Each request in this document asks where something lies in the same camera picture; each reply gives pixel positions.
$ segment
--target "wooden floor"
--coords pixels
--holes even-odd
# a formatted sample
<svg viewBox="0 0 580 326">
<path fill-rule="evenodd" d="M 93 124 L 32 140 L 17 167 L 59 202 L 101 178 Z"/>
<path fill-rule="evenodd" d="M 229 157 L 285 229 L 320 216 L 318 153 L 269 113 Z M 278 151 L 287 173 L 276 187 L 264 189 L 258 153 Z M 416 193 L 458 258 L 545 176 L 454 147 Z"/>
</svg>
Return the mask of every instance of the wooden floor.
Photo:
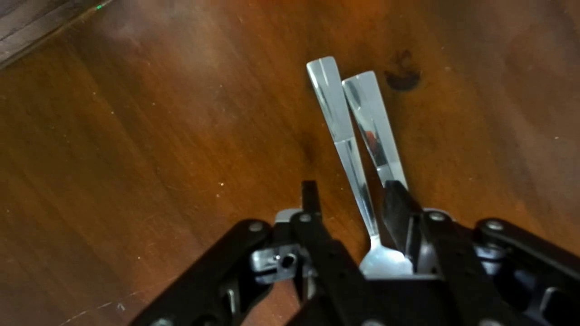
<svg viewBox="0 0 580 326">
<path fill-rule="evenodd" d="M 0 325 L 126 325 L 304 180 L 363 258 L 305 73 L 327 55 L 378 71 L 425 207 L 580 254 L 579 33 L 574 0 L 113 3 L 0 71 Z M 282 287 L 249 325 L 294 312 Z"/>
</svg>

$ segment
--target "spoon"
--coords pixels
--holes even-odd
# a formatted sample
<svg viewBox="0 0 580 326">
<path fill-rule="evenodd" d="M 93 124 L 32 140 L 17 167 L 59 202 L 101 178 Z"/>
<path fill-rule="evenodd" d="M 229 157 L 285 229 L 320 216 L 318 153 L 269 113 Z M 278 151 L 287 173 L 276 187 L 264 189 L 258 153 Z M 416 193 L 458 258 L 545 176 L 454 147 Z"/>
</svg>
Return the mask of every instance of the spoon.
<svg viewBox="0 0 580 326">
<path fill-rule="evenodd" d="M 381 185 L 401 182 L 409 189 L 376 73 L 369 71 L 343 80 L 343 90 Z"/>
<path fill-rule="evenodd" d="M 412 263 L 400 251 L 381 243 L 378 218 L 336 61 L 327 57 L 309 62 L 307 71 L 371 238 L 371 253 L 362 262 L 362 272 L 369 280 L 412 276 Z"/>
</svg>

